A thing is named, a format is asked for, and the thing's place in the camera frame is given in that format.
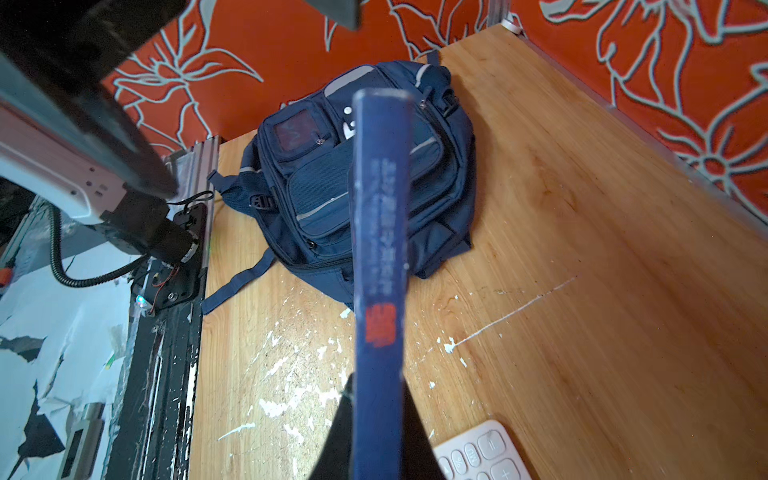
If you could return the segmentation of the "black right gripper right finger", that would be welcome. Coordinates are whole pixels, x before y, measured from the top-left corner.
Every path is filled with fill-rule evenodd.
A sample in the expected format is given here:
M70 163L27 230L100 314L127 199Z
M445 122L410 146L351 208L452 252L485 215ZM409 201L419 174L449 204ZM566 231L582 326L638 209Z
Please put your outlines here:
M401 454L401 479L444 480L434 455L427 432L406 383L403 384L403 441Z

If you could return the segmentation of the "dark blue book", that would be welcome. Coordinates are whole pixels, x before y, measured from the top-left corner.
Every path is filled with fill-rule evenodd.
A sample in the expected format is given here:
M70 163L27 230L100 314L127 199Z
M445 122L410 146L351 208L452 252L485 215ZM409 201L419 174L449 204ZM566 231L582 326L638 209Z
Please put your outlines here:
M368 88L353 97L351 190L356 319L351 476L398 479L403 441L411 96Z

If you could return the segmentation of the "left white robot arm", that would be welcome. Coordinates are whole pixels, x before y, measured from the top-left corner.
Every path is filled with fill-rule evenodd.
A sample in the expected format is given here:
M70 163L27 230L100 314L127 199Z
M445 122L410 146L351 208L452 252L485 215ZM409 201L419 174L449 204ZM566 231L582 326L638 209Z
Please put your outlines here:
M5 1L1 176L36 198L3 253L1 474L182 479L227 108L263 82L213 1Z

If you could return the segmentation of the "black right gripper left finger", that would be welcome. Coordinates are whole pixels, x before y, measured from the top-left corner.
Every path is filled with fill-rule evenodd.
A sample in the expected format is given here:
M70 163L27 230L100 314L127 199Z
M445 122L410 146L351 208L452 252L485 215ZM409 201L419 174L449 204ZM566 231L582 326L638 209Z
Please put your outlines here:
M341 392L341 398L324 442L320 455L313 467L311 480L347 480L351 475L352 429L353 429L353 384L351 374Z

